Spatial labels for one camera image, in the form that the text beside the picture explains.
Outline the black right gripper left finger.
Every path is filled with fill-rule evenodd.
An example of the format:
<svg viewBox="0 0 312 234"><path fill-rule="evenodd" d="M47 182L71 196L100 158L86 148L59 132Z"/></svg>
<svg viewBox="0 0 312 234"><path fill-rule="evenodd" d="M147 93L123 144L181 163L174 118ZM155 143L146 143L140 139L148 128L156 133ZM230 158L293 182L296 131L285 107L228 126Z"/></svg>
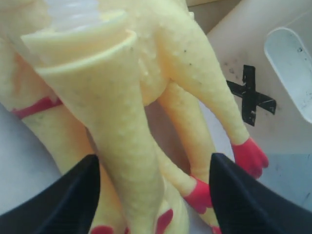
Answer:
<svg viewBox="0 0 312 234"><path fill-rule="evenodd" d="M99 161L87 155L32 199L0 216L2 234L87 234L98 206Z"/></svg>

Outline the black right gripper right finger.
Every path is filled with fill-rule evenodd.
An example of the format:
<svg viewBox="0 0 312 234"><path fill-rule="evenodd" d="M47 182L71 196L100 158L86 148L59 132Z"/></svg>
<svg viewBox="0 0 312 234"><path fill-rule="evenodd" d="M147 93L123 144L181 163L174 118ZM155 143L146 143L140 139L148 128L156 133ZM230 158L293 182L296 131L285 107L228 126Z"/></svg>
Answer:
<svg viewBox="0 0 312 234"><path fill-rule="evenodd" d="M209 176L213 209L224 234L310 234L312 213L273 192L222 153Z"/></svg>

